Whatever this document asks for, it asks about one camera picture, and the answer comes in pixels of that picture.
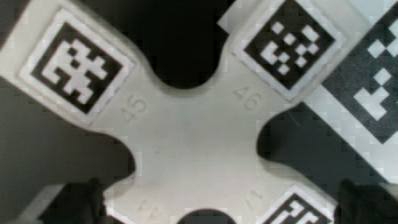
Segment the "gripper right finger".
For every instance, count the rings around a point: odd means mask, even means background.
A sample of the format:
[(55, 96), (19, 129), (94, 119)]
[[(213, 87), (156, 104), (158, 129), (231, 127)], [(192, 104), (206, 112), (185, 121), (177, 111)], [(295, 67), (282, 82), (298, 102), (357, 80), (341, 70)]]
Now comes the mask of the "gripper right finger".
[(341, 182), (336, 224), (398, 224), (398, 184)]

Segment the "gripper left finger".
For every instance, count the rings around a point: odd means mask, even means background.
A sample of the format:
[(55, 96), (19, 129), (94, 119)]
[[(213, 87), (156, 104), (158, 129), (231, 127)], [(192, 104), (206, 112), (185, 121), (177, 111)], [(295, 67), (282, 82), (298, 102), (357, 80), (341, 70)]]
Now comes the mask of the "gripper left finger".
[(48, 185), (14, 224), (106, 224), (99, 180)]

